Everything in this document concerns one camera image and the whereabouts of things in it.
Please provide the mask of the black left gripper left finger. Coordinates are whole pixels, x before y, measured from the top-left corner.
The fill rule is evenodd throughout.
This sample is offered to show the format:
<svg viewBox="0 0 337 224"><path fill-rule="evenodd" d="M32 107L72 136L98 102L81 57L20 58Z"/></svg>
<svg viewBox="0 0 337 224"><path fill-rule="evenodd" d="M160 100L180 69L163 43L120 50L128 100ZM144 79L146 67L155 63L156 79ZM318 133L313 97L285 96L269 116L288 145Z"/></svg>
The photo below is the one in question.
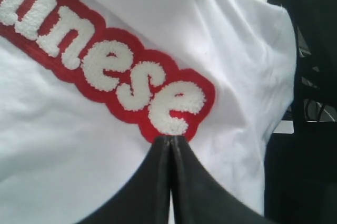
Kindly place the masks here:
<svg viewBox="0 0 337 224"><path fill-rule="evenodd" d="M169 222L170 137L155 139L129 181L82 224L159 224Z"/></svg>

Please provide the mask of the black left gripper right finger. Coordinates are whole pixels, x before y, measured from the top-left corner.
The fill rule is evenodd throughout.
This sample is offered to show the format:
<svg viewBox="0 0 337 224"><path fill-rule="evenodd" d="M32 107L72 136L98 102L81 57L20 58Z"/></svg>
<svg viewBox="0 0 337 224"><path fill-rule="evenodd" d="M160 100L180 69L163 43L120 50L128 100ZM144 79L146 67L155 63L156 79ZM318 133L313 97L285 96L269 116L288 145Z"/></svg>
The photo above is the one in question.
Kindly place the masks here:
<svg viewBox="0 0 337 224"><path fill-rule="evenodd" d="M176 223L260 224L269 221L228 193L206 171L185 137L172 136L171 192Z"/></svg>

